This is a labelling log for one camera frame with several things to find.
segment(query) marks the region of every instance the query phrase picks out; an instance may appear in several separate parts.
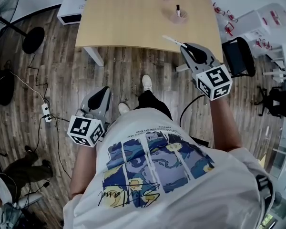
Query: wooden floor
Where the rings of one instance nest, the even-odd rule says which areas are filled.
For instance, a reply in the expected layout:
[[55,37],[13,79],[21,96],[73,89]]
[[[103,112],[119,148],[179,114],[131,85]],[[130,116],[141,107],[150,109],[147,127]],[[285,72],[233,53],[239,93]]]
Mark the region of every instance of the wooden floor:
[[[51,103],[53,115],[69,119],[88,92],[107,85],[112,90],[109,121],[114,121],[119,117],[119,102],[126,102],[131,109],[137,106],[144,74],[149,74],[152,78],[154,94],[167,104],[174,121],[179,121],[184,107],[200,95],[191,82],[190,71],[174,71],[176,66],[183,63],[181,56],[176,53],[139,48],[99,48],[105,67],[95,66],[84,50],[75,48],[78,25],[62,26],[56,18],[57,12],[51,10],[17,24],[24,31],[35,26],[42,26],[46,31],[44,43],[38,49],[32,67],[40,69],[38,83],[49,84],[46,98]],[[37,71],[28,69],[33,55],[25,54],[21,50],[21,43],[21,37],[13,30],[5,32],[0,40],[0,68],[4,68],[7,60],[11,60],[13,72],[43,95],[45,87],[35,86]],[[234,79],[229,103],[245,147],[256,158],[261,158],[267,151],[278,146],[282,120],[267,114],[263,117],[257,115],[261,106],[254,106],[253,103],[261,96],[258,95],[256,86],[270,89],[275,82],[270,76],[262,75],[262,72],[274,68],[266,57],[256,60],[256,68],[255,77]],[[0,151],[9,154],[6,158],[0,157],[2,168],[23,157],[25,145],[36,147],[42,104],[40,96],[15,79],[11,103],[0,106]],[[198,100],[187,110],[182,126],[191,136],[213,145],[210,107],[206,99]],[[76,145],[67,136],[67,122],[59,121],[58,128],[61,160],[71,175]],[[37,150],[40,159],[37,164],[41,164],[43,159],[50,160],[55,176],[48,188],[41,189],[43,201],[31,206],[30,210],[51,229],[61,226],[62,207],[68,201],[70,181],[59,162],[57,144],[55,121],[42,121]],[[32,184],[31,187],[35,191],[42,185],[43,182],[40,182],[38,186]],[[29,187],[23,189],[23,194],[28,193],[28,190]]]

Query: white sneaker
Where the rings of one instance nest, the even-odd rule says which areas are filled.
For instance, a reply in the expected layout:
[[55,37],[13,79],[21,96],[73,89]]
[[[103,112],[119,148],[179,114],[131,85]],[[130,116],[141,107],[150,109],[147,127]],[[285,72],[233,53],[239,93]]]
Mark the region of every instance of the white sneaker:
[[127,106],[127,104],[124,104],[124,103],[119,103],[119,112],[120,112],[120,114],[125,114],[125,113],[127,113],[127,112],[129,112],[130,111],[130,109],[129,109],[129,107]]
[[151,91],[153,92],[152,88],[153,88],[153,84],[152,84],[152,80],[149,77],[149,75],[145,74],[142,78],[142,84],[143,84],[143,88],[144,88],[144,92],[145,91]]

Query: power strip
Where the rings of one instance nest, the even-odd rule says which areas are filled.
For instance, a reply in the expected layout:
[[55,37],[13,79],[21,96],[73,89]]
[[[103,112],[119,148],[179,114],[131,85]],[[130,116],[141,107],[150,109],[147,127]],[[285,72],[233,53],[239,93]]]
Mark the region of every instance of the power strip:
[[46,115],[45,120],[46,122],[51,122],[52,118],[51,118],[51,114],[50,114],[50,109],[48,104],[43,104],[42,105],[42,111],[43,111],[43,115]]

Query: white box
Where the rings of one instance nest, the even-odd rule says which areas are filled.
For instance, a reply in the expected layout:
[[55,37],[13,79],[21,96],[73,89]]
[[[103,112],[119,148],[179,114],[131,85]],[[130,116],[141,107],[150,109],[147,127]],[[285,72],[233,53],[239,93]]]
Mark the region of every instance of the white box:
[[80,23],[85,4],[85,0],[63,0],[57,18],[63,25]]
[[224,64],[196,75],[197,88],[211,101],[230,93],[231,76]]
[[105,133],[100,120],[72,115],[68,136],[79,145],[94,147]]

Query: fan stand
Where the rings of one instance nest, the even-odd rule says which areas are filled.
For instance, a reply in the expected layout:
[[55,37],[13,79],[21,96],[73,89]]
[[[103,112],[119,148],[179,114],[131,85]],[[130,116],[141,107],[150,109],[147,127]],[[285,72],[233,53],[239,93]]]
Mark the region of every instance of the fan stand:
[[25,37],[22,44],[22,49],[25,53],[34,53],[42,44],[44,39],[44,29],[42,27],[35,27],[30,30],[29,33],[24,33],[18,27],[12,25],[7,20],[3,19],[1,16],[0,21]]

